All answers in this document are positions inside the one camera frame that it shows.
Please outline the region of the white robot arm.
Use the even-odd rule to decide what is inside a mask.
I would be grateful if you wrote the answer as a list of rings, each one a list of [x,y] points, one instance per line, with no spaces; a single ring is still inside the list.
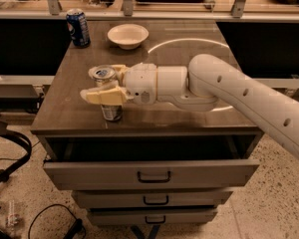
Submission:
[[[299,160],[299,102],[246,76],[208,54],[189,65],[101,65],[89,69],[96,85],[81,91],[89,104],[119,106],[171,103],[195,112],[207,112],[223,100],[239,110]]]

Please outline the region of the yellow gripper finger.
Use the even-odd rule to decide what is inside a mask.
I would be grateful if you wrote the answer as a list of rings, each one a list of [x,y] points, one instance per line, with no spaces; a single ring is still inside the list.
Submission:
[[[119,86],[108,90],[102,88],[81,90],[80,96],[89,104],[106,106],[120,106],[132,98],[125,88]]]
[[[96,83],[121,80],[128,68],[125,65],[99,65],[88,70],[88,75]]]

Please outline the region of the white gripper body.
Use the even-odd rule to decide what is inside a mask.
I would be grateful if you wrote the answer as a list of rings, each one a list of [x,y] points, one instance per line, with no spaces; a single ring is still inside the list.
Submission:
[[[137,105],[152,105],[156,101],[156,79],[156,65],[136,64],[125,72],[123,85],[132,102]]]

